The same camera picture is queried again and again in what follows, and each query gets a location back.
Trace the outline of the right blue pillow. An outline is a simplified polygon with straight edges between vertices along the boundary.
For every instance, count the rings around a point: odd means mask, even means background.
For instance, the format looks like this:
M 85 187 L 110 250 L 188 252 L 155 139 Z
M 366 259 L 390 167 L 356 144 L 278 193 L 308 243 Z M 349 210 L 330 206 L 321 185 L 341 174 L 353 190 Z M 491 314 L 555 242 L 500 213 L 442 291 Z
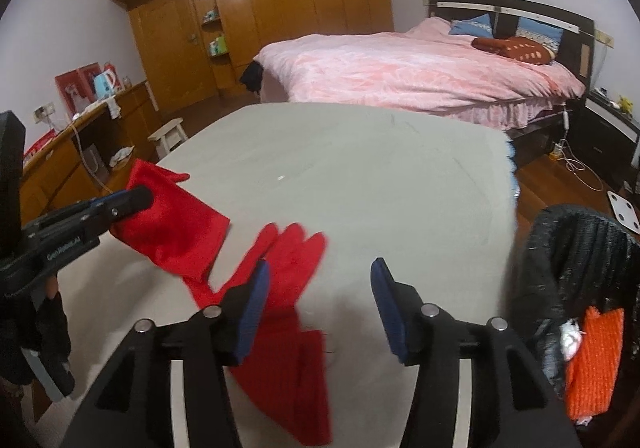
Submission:
M 538 42 L 550 53 L 557 54 L 560 48 L 564 30 L 546 23 L 519 18 L 515 35 Z

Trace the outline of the orange knitted cloth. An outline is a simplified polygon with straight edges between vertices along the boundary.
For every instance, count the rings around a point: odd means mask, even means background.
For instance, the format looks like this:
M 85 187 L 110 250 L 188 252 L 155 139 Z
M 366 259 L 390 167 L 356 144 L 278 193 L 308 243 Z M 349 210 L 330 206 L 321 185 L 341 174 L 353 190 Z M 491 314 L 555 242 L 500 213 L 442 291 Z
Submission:
M 591 306 L 586 311 L 582 340 L 565 371 L 565 410 L 576 424 L 588 424 L 610 408 L 622 356 L 624 317 L 621 308 L 601 313 Z

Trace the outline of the blue pillow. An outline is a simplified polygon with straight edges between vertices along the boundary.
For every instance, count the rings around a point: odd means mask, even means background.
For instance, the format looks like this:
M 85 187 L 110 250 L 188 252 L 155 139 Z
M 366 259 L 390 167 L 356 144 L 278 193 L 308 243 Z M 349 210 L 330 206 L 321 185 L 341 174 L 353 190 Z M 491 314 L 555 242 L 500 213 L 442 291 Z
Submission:
M 560 48 L 564 30 L 546 23 L 519 18 L 515 35 L 538 42 L 550 53 L 557 54 Z
M 474 38 L 493 38 L 491 17 L 488 13 L 469 18 L 468 20 L 455 20 L 449 30 L 451 36 L 473 36 Z

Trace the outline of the white bathroom scale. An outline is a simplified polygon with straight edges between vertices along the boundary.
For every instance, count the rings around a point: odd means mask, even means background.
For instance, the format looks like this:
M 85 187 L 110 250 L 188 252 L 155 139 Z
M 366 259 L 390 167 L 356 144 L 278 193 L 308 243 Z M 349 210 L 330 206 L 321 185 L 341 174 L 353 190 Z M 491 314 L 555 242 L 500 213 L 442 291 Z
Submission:
M 640 223 L 632 204 L 613 191 L 608 191 L 606 196 L 608 197 L 613 216 L 617 222 L 628 231 L 634 234 L 639 234 Z

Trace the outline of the blue electric kettle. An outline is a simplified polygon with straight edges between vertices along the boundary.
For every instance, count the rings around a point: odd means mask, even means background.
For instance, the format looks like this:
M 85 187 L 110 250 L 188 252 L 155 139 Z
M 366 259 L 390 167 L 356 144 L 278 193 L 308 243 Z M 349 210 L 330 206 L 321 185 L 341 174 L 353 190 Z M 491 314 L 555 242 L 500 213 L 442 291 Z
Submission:
M 116 78 L 111 70 L 104 70 L 93 78 L 96 100 L 103 100 L 113 96 L 116 87 Z

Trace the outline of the wooden desk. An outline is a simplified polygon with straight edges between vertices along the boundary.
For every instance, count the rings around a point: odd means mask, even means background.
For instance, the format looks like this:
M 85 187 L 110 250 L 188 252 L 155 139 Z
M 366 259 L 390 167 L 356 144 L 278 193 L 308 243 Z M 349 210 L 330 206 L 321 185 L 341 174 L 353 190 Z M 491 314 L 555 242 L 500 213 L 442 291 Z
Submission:
M 80 116 L 23 168 L 21 217 L 30 221 L 79 201 L 122 189 L 135 160 L 155 163 L 149 137 L 162 121 L 144 82 L 115 96 L 117 119 L 105 104 Z

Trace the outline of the grey table cloth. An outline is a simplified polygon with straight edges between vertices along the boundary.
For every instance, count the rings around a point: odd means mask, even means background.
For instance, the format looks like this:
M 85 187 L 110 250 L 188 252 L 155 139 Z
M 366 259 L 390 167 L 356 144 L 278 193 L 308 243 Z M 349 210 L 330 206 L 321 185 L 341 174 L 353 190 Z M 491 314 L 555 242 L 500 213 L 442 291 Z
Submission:
M 386 260 L 463 321 L 501 311 L 516 231 L 508 138 L 408 111 L 319 103 L 251 105 L 163 160 L 231 221 L 210 283 L 223 285 L 268 223 L 322 232 L 328 247 L 298 302 L 328 340 L 333 442 L 395 447 L 416 370 L 390 352 L 370 286 Z

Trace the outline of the black bedside table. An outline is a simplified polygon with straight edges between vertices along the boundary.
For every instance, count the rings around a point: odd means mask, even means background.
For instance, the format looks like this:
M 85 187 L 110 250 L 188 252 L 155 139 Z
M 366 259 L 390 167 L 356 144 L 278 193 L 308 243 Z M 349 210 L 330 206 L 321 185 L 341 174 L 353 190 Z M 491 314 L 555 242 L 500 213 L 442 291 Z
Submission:
M 568 134 L 570 147 L 610 188 L 620 191 L 634 184 L 632 166 L 639 144 L 639 123 L 596 92 L 575 108 Z

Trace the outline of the red rubber glove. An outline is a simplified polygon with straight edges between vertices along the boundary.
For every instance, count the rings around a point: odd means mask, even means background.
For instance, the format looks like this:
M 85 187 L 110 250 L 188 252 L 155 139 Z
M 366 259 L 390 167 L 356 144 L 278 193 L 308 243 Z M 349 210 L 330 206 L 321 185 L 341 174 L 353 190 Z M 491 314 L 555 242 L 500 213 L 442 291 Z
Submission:
M 299 223 L 279 230 L 270 223 L 220 290 L 210 288 L 207 271 L 181 277 L 203 308 L 246 282 L 259 260 L 267 262 L 270 290 L 253 348 L 231 373 L 256 408 L 308 447 L 332 442 L 324 334 L 302 326 L 296 305 L 325 250 L 321 232 L 308 235 Z
M 112 234 L 171 275 L 203 284 L 224 244 L 230 219 L 182 189 L 180 183 L 189 178 L 135 161 L 127 188 L 149 189 L 152 203 L 114 223 Z

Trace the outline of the white small stool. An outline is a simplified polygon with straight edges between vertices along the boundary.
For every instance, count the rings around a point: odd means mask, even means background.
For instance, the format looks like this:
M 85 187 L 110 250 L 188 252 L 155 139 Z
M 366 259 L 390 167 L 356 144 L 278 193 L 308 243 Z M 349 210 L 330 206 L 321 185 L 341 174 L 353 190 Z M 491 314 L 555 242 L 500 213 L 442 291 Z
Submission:
M 182 127 L 183 118 L 171 119 L 168 123 L 150 134 L 148 141 L 154 145 L 156 154 L 161 160 L 173 149 L 187 142 L 189 137 Z

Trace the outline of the blue quilted mat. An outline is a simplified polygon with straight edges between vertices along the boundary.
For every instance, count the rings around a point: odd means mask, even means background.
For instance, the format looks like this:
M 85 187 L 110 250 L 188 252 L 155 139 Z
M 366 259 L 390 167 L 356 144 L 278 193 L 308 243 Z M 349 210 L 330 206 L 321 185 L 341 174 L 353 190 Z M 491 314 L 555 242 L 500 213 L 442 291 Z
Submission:
M 508 140 L 506 142 L 506 148 L 508 149 L 508 153 L 506 153 L 506 156 L 508 156 L 508 160 L 509 160 L 511 190 L 512 190 L 514 200 L 517 201 L 521 194 L 521 188 L 520 188 L 520 184 L 518 183 L 518 178 L 516 178 L 515 176 L 515 173 L 518 170 L 518 166 L 516 166 L 516 162 L 515 162 L 516 150 L 511 140 Z

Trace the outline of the brown dotted cushion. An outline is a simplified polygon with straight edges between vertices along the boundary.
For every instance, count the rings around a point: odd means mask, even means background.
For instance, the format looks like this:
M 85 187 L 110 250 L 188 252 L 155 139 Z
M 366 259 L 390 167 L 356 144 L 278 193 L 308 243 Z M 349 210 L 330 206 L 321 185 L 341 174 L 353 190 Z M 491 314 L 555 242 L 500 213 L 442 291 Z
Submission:
M 523 63 L 546 65 L 554 60 L 554 53 L 543 44 L 520 36 L 502 39 L 477 37 L 471 44 L 477 50 Z

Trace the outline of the white crumpled tissue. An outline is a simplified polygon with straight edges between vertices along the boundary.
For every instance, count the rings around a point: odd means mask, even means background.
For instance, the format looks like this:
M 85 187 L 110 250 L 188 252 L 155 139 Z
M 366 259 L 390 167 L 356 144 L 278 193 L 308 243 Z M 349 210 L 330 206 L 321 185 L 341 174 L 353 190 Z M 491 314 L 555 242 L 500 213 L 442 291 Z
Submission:
M 584 332 L 580 330 L 577 319 L 570 319 L 564 322 L 560 327 L 560 347 L 563 359 L 571 361 L 578 353 L 580 345 L 582 345 L 582 337 Z

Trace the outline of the bed with pink cover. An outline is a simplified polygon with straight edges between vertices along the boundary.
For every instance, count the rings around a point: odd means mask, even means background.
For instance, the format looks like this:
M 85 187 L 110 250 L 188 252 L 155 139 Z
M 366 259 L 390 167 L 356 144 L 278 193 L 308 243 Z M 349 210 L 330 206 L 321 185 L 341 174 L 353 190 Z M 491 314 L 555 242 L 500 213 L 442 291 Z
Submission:
M 397 108 L 510 130 L 586 91 L 559 62 L 497 56 L 473 39 L 453 34 L 443 18 L 426 18 L 407 33 L 267 44 L 254 59 L 262 67 L 260 100 Z

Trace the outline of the yellow plush toy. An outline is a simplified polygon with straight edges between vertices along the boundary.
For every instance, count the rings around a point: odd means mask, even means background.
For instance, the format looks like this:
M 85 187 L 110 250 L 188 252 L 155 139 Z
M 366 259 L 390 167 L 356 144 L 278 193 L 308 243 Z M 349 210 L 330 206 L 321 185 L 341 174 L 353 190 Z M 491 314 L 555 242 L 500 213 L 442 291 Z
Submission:
M 620 96 L 618 104 L 620 104 L 620 111 L 629 116 L 632 115 L 632 111 L 634 111 L 634 104 L 630 99 L 628 99 L 626 96 Z

